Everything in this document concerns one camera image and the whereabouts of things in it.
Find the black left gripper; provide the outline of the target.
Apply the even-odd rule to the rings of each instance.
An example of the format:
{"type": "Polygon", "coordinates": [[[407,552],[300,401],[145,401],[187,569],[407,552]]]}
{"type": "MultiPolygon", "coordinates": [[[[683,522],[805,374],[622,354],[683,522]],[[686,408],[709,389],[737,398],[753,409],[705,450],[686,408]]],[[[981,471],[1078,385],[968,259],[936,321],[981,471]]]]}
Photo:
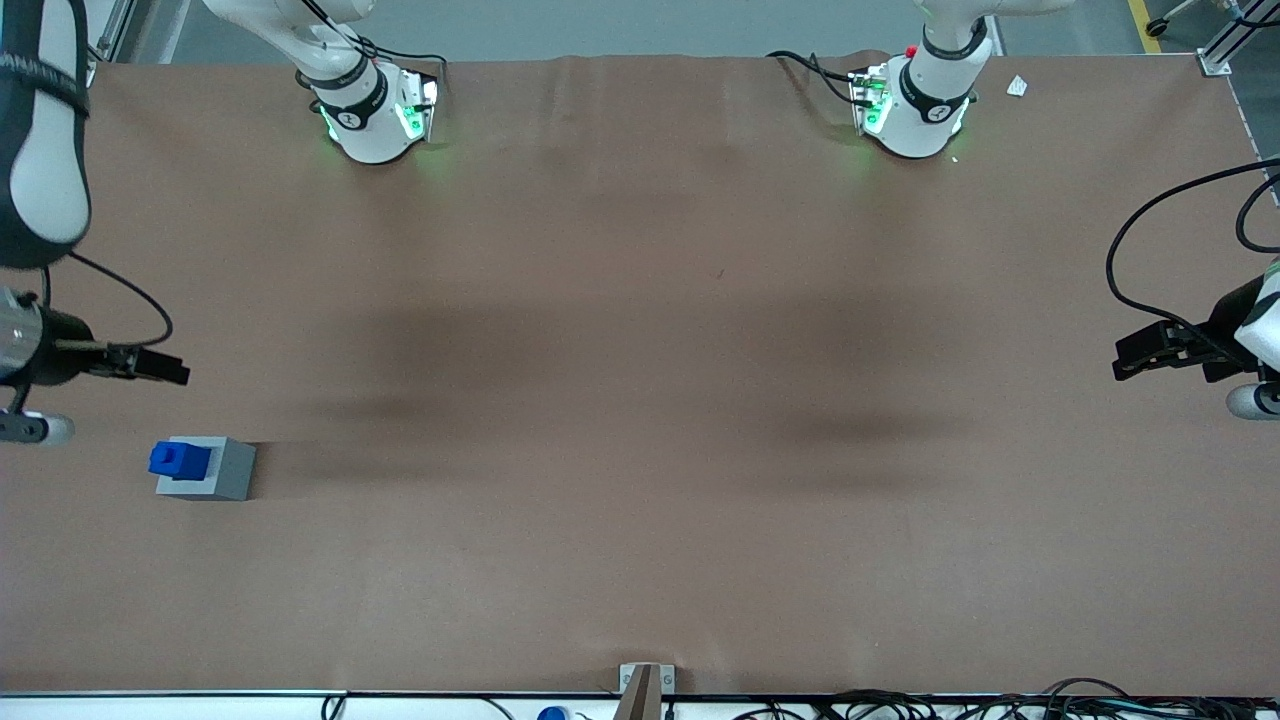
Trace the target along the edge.
{"type": "Polygon", "coordinates": [[[1170,320],[1158,320],[1116,340],[1114,379],[1124,382],[1165,366],[1172,348],[1176,350],[1174,366],[1204,365],[1203,375],[1208,383],[1257,373],[1257,357],[1235,341],[1235,333],[1252,311],[1262,286],[1263,277],[1257,275],[1224,295],[1213,305],[1203,331],[1198,325],[1172,325],[1170,320]]]}

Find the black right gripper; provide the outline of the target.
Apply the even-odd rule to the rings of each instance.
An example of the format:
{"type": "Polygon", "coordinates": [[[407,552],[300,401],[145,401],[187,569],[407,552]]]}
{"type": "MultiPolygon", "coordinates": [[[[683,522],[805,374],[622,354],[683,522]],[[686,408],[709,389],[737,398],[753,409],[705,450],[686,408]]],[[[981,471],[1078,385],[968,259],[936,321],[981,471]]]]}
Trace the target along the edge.
{"type": "Polygon", "coordinates": [[[87,373],[100,360],[101,377],[134,377],[174,386],[189,383],[180,357],[129,345],[105,345],[78,316],[38,309],[41,341],[35,355],[35,384],[61,386],[87,373]]]}

